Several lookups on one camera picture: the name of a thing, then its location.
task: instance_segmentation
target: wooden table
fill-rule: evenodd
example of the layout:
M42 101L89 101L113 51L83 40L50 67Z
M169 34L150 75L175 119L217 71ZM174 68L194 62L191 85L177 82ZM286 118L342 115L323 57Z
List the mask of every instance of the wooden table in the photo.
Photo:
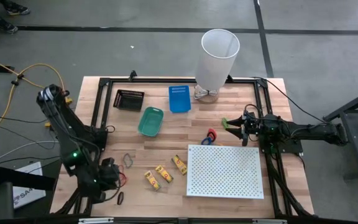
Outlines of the wooden table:
M89 125L100 77L84 77L75 113ZM281 78L272 78L271 82L285 91ZM241 141L226 132L221 119L240 117L244 106L255 104L252 85L226 84L220 90L220 97L212 105L203 105L191 98L191 110L188 113L172 114L168 104L168 86L179 85L169 83L115 83L112 89L110 105L112 105L118 89L144 91L145 98L142 111L131 112L118 110L112 106L109 109L107 125L114 125L116 131L109 134L106 151L103 157L113 157L116 164L123 164L122 158L129 153L134 160L131 168L125 169L128 178L123 186L124 201L117 205L114 198L108 202L96 204L92 216L109 217L199 217L199 218L257 218L273 217L272 198L270 196L264 156L260 155L264 199L235 199L207 198L186 196L186 176L182 176L171 158L177 154L187 162L187 147L189 144L199 144L205 137L208 128L214 128L218 133L217 143L226 146L241 146ZM193 95L194 84L189 84ZM269 84L270 99L275 115L291 121L291 111L288 100L277 89ZM101 100L100 114L103 110L104 97ZM143 111L153 106L164 111L161 130L157 137L148 138L137 131ZM249 141L249 146L257 146ZM291 154L283 154L283 164L288 187L294 196L313 213L306 175L299 158ZM155 191L144 177L147 170L154 170L163 165L174 177L172 183L166 183L154 171L162 188ZM51 212L57 211L70 197L76 188L76 177L69 177L62 167L53 198ZM280 208L284 211L281 190L278 190Z

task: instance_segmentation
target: yellow package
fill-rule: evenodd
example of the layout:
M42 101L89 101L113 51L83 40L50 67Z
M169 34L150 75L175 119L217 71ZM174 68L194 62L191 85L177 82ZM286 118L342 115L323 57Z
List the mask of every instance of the yellow package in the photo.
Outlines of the yellow package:
M180 172L182 175L185 175L187 173L187 167L185 165L185 163L183 163L178 155L175 155L172 158L172 161L177 165L177 167L179 168Z
M155 179L151 171L147 171L144 176L149 180L150 184L154 187L155 190L161 188L160 183Z
M168 183L173 180L173 177L161 165L155 168L155 171L157 171Z

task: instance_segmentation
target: gray floor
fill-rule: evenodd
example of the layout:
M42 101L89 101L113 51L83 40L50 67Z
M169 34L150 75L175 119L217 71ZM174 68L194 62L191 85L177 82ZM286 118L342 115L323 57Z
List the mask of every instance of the gray floor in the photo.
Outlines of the gray floor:
M27 17L7 17L18 25L257 28L251 0L19 2L30 6L33 12ZM358 30L356 0L260 0L260 5L266 29ZM192 76L201 36L200 33L147 32L0 33L0 62L17 70L33 63L49 63L63 75L67 89L76 100L85 75L128 75L134 69L142 76ZM259 34L237 36L241 51L231 74L266 77ZM275 77L285 79L288 95L310 113L322 117L358 95L358 36L267 35L267 43ZM44 68L35 68L27 76L43 85L58 81ZM13 75L0 74L0 115L13 79ZM35 104L37 91L26 83L21 84L8 117L44 119ZM291 110L295 122L316 123L294 106ZM38 141L51 139L43 124L3 121L1 125ZM0 155L27 142L0 129ZM315 213L326 218L358 220L358 180L345 183L342 179L343 174L355 169L350 148L311 141L303 142L303 146ZM49 151L28 147L5 159L50 157L57 150L57 147ZM5 165L20 167L28 162ZM34 210L23 209L20 215Z

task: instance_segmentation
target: blue plastic basket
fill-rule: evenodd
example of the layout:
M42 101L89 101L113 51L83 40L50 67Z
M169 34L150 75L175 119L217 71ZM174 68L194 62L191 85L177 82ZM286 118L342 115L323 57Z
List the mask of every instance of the blue plastic basket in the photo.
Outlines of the blue plastic basket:
M184 113L191 110L189 86L169 87L169 110L172 113Z

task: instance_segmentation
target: shoe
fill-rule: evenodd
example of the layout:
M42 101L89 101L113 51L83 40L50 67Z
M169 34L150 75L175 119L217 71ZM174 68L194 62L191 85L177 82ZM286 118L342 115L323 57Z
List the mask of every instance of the shoe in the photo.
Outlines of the shoe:
M19 29L13 25L13 24L10 24L8 22L6 22L5 20L3 19L0 19L0 30L3 30L5 32L7 32L8 34L14 34L16 33Z
M28 7L16 4L14 2L12 2L8 6L6 6L5 10L10 16L30 14L30 9Z

